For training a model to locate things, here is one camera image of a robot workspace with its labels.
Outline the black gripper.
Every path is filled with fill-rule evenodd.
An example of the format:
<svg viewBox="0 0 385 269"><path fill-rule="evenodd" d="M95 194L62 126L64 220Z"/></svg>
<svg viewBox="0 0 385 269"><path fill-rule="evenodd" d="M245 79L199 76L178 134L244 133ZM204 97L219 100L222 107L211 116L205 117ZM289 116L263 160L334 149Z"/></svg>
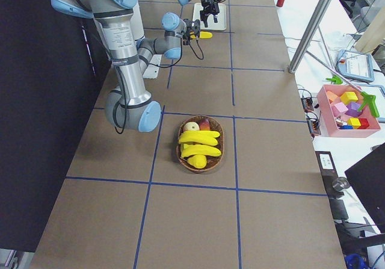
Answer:
<svg viewBox="0 0 385 269"><path fill-rule="evenodd" d="M218 23L218 3L216 0L201 0L202 13L213 14L214 23Z"/></svg>
<svg viewBox="0 0 385 269"><path fill-rule="evenodd" d="M200 12L200 20L204 24L204 27L208 26L208 15L204 12ZM188 39L198 39L200 37L200 26L193 25L186 28L186 38Z"/></svg>

